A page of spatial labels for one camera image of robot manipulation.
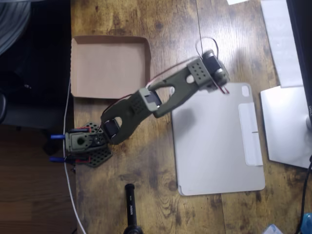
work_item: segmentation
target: wooden desk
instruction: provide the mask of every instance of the wooden desk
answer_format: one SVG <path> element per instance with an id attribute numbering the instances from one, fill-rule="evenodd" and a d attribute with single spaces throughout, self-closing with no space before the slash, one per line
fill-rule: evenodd
<path id="1" fill-rule="evenodd" d="M 231 81 L 251 84 L 266 188 L 260 192 L 180 196 L 170 115 L 149 117 L 96 169 L 77 166 L 77 208 L 89 234 L 122 233 L 124 186 L 136 186 L 137 219 L 147 234 L 261 233 L 274 223 L 294 233 L 305 170 L 268 161 L 259 93 L 277 85 L 259 0 L 72 0 L 72 34 L 137 35 L 151 45 L 152 75 L 196 56 L 195 41 L 214 37 Z M 204 41 L 203 47 L 211 44 Z M 75 99 L 75 125 L 99 121 L 104 100 Z M 312 184 L 306 211 L 311 211 Z"/>

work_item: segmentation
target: white paper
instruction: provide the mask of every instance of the white paper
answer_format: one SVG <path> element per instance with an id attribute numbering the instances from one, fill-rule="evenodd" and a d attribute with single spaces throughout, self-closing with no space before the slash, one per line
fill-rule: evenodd
<path id="1" fill-rule="evenodd" d="M 228 0 L 228 4 L 233 5 L 233 4 L 244 2 L 244 1 L 248 1 L 248 0 Z"/>
<path id="2" fill-rule="evenodd" d="M 261 6 L 281 87 L 302 86 L 301 70 L 286 0 L 262 0 Z"/>
<path id="3" fill-rule="evenodd" d="M 274 224 L 271 224 L 263 234 L 283 234 Z"/>

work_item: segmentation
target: black object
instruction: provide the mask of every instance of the black object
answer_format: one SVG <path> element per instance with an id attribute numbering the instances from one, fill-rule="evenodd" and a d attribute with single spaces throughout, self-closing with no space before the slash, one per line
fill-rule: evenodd
<path id="1" fill-rule="evenodd" d="M 105 122 L 103 126 L 103 130 L 109 139 L 115 136 L 119 132 L 119 129 L 119 125 L 115 119 Z"/>
<path id="2" fill-rule="evenodd" d="M 70 0 L 32 2 L 27 28 L 0 56 L 2 124 L 49 130 L 62 124 L 70 50 Z"/>
<path id="3" fill-rule="evenodd" d="M 224 65 L 218 60 L 218 58 L 211 51 L 207 51 L 203 54 L 203 63 L 209 72 L 209 74 L 214 78 L 214 81 L 222 87 L 227 83 L 227 79 L 223 72 L 219 72 L 220 70 L 225 71 Z"/>
<path id="4" fill-rule="evenodd" d="M 303 215 L 304 215 L 304 203 L 306 200 L 306 190 L 307 190 L 307 184 L 308 184 L 308 179 L 309 179 L 309 174 L 312 168 L 312 156 L 310 157 L 310 166 L 308 168 L 307 171 L 307 176 L 304 180 L 304 184 L 303 184 L 303 193 L 302 193 L 302 203 L 301 203 L 301 215 L 300 215 L 300 221 L 296 230 L 296 234 L 298 234 L 300 232 L 301 226 L 302 226 L 302 221 L 303 221 Z"/>
<path id="5" fill-rule="evenodd" d="M 287 5 L 312 122 L 312 2 L 287 0 Z"/>
<path id="6" fill-rule="evenodd" d="M 148 103 L 155 102 L 156 106 L 160 106 L 162 104 L 156 91 L 151 91 L 151 94 L 149 96 L 145 96 L 145 98 L 148 101 Z"/>
<path id="7" fill-rule="evenodd" d="M 142 229 L 137 226 L 135 186 L 133 184 L 127 184 L 125 189 L 127 199 L 128 227 L 125 229 L 123 234 L 143 234 Z"/>
<path id="8" fill-rule="evenodd" d="M 56 152 L 59 151 L 60 148 L 62 147 L 62 143 L 61 142 L 56 142 L 55 140 L 52 140 L 51 137 L 50 137 L 51 133 L 48 130 L 43 129 L 43 130 L 41 130 L 41 133 L 47 139 L 47 142 L 43 146 L 44 152 L 48 156 L 52 156 L 52 155 L 56 154 Z"/>
<path id="9" fill-rule="evenodd" d="M 0 92 L 0 124 L 3 122 L 6 114 L 6 98 L 4 94 Z"/>

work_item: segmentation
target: cardboard box lid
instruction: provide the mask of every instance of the cardboard box lid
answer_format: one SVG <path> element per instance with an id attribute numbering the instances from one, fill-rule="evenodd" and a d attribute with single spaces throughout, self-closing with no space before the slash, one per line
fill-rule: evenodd
<path id="1" fill-rule="evenodd" d="M 71 93 L 83 98 L 121 98 L 150 80 L 146 38 L 77 36 L 72 39 Z"/>

